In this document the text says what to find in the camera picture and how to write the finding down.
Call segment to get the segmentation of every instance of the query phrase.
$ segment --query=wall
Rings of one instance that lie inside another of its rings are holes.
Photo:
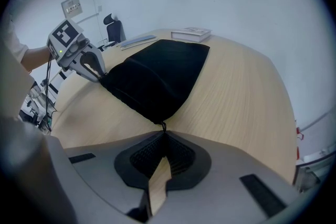
[[[157,28],[205,27],[268,56],[280,73],[297,124],[335,103],[334,26],[321,0],[96,0],[126,38]]]
[[[65,19],[61,2],[65,0],[22,0],[16,1],[13,10],[13,21],[17,36],[21,43],[29,48],[45,46],[48,35]],[[75,22],[84,20],[79,25],[84,35],[96,45],[102,40],[96,17],[93,0],[80,0],[83,13],[74,17]],[[47,65],[32,71],[31,75],[38,84],[46,77]],[[52,62],[50,78],[60,70],[55,61]]]

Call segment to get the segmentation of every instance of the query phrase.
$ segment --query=white shirt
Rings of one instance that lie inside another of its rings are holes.
[[[0,38],[4,44],[12,52],[18,62],[22,61],[23,56],[28,50],[28,46],[21,44],[15,34],[14,24],[11,20],[11,15],[8,12],[4,12],[1,26],[0,26]]]

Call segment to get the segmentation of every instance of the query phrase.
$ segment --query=office chair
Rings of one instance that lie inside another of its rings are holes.
[[[115,44],[120,43],[121,21],[114,20],[112,18],[112,14],[109,14],[105,17],[103,22],[105,25],[107,25],[106,30],[109,37],[109,42],[115,41]]]

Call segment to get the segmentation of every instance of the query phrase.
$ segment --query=black fabric pouch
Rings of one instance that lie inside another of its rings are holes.
[[[188,98],[208,52],[206,45],[162,39],[112,68],[100,83],[145,118],[162,123]]]

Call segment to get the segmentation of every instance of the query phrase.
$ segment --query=wooden table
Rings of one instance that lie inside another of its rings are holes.
[[[151,34],[171,39],[169,29],[141,36]],[[120,47],[104,51],[106,70],[152,43],[124,51]],[[238,147],[291,184],[296,163],[296,125],[276,68],[266,56],[231,40],[211,36],[202,43],[210,47],[208,57],[186,102],[165,121],[167,129]],[[59,112],[54,113],[51,134],[64,148],[112,142],[162,129],[100,84],[74,73],[61,85],[56,109]],[[162,180],[156,172],[154,176]],[[164,183],[158,184],[154,178],[153,184],[164,188]]]

